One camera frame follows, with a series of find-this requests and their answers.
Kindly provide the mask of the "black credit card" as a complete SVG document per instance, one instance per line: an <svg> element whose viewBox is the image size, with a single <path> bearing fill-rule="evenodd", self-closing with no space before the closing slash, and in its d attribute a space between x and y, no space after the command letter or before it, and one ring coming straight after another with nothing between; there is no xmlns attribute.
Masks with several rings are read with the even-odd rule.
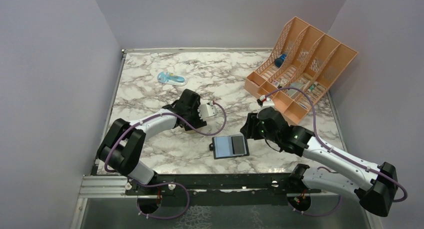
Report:
<svg viewBox="0 0 424 229"><path fill-rule="evenodd" d="M245 155L246 146L243 135L235 135L231 137L232 151L234 155Z"/></svg>

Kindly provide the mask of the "black card holder wallet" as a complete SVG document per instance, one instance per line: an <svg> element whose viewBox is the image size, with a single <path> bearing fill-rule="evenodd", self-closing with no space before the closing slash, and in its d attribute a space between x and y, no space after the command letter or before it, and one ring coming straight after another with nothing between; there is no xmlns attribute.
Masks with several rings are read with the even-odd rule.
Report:
<svg viewBox="0 0 424 229"><path fill-rule="evenodd" d="M209 150L213 152L213 158L226 159L236 157L246 157L250 155L247 139L244 137L246 153L244 155L234 155L231 137L242 134L229 135L229 136L216 136L212 138L212 143L209 144Z"/></svg>

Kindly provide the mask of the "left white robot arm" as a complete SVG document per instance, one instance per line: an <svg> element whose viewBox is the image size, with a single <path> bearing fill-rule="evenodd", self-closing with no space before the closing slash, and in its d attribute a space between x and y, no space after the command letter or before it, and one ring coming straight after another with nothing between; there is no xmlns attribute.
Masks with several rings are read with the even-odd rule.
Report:
<svg viewBox="0 0 424 229"><path fill-rule="evenodd" d="M185 131L205 127L207 122L199 114L201 96L185 89L180 98L163 106L158 112L140 121L116 119L101 142L96 158L117 173L138 181L144 194L157 189L156 172L140 161L144 143L149 138L167 130L183 127Z"/></svg>

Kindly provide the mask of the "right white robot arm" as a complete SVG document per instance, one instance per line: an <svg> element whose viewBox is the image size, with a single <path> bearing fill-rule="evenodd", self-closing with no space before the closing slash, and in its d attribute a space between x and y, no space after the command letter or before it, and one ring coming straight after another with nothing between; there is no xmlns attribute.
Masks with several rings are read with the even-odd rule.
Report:
<svg viewBox="0 0 424 229"><path fill-rule="evenodd" d="M376 164L353 156L305 127L289 125L272 107L248 113L240 132L246 139L271 141L280 152L313 160L335 171L319 172L318 168L298 165L288 179L292 191L329 191L358 201L374 215L388 216L399 188L396 167L389 162Z"/></svg>

